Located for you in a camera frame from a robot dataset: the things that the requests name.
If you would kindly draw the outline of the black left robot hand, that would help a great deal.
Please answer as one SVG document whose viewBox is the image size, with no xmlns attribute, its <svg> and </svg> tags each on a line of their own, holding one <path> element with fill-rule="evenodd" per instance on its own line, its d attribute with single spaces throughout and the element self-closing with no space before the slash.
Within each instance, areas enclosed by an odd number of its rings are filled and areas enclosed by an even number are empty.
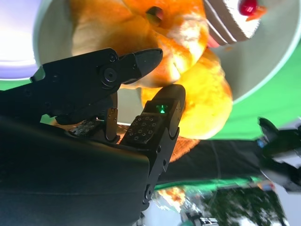
<svg viewBox="0 0 301 226">
<path fill-rule="evenodd" d="M 301 168 L 286 162 L 274 160 L 276 157 L 301 155 L 301 126 L 295 129 L 277 129 L 266 118 L 258 122 L 264 135 L 259 166 L 262 174 L 270 181 L 282 186 L 288 193 L 301 192 Z"/>
</svg>

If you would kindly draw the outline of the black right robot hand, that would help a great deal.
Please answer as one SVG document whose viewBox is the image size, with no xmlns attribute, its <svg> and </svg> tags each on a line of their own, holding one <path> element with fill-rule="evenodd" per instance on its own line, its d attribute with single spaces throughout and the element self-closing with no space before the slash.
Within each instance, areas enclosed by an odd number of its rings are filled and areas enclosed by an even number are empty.
<svg viewBox="0 0 301 226">
<path fill-rule="evenodd" d="M 0 94 L 0 223 L 130 226 L 167 170 L 185 103 L 162 88 L 117 135 L 117 91 L 152 72 L 159 48 L 106 48 L 40 66 Z"/>
</svg>

